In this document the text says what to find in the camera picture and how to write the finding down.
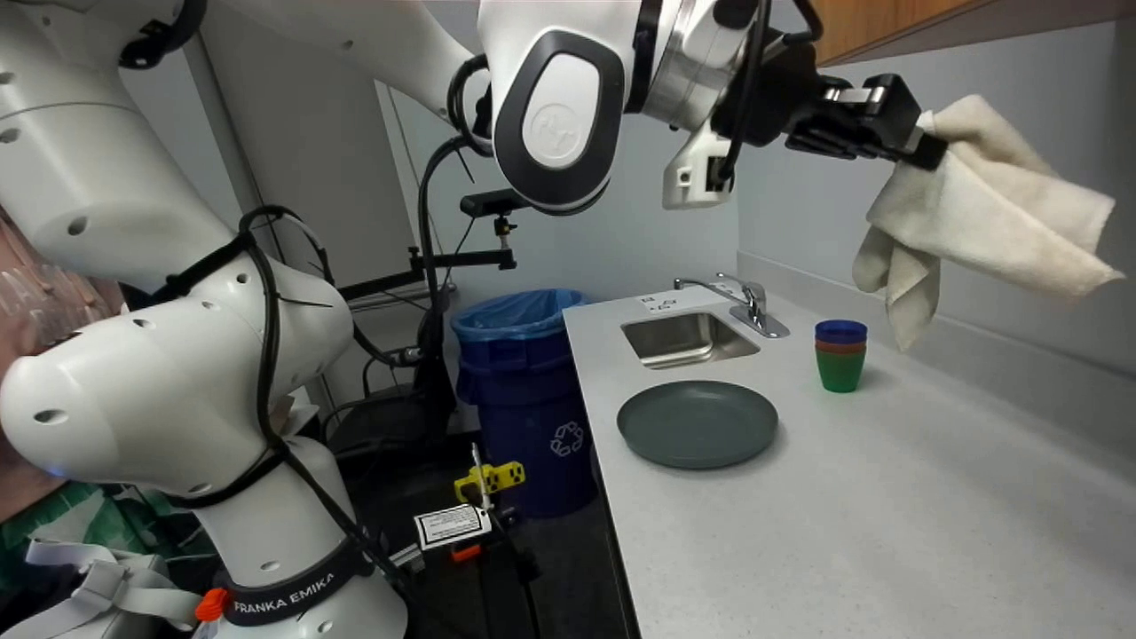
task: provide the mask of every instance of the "faucet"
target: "faucet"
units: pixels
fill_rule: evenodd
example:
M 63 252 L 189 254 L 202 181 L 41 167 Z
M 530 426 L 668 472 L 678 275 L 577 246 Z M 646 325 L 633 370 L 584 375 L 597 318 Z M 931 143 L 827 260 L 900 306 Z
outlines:
M 731 275 L 731 272 L 716 272 L 716 281 L 739 285 L 739 294 L 728 292 L 725 285 L 696 281 L 696 275 L 673 281 L 673 292 L 678 292 L 678 288 L 705 288 L 705 292 L 734 300 L 731 317 L 734 317 L 739 324 L 749 324 L 756 333 L 763 333 L 763 336 L 769 336 L 769 339 L 789 336 L 789 325 L 784 325 L 779 317 L 769 317 L 769 310 L 767 310 L 769 297 L 767 297 L 767 288 L 763 288 L 763 285 L 756 285 L 756 281 L 739 281 L 739 275 Z

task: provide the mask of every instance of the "sink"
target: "sink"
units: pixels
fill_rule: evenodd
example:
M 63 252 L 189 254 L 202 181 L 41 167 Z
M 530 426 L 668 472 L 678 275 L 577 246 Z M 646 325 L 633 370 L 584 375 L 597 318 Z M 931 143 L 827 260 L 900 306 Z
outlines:
M 625 324 L 625 336 L 633 339 L 646 370 L 683 370 L 698 362 L 756 354 L 756 343 L 712 313 Z

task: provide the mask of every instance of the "white countertop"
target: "white countertop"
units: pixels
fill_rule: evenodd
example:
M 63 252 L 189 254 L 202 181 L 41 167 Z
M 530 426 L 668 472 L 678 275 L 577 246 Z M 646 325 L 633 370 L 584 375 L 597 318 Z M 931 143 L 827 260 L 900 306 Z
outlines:
M 872 343 L 822 394 L 806 310 L 752 358 L 644 370 L 620 324 L 728 300 L 668 292 L 569 313 L 644 639 L 1131 639 L 1136 481 L 1048 421 Z M 640 462 L 618 408 L 670 378 L 767 394 L 780 445 L 731 472 Z

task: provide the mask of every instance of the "cup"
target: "cup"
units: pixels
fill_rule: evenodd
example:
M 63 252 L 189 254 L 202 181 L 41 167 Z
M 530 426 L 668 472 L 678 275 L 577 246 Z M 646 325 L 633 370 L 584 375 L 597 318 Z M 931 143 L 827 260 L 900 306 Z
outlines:
M 857 318 L 816 324 L 816 370 L 831 394 L 857 394 L 863 378 L 867 325 Z

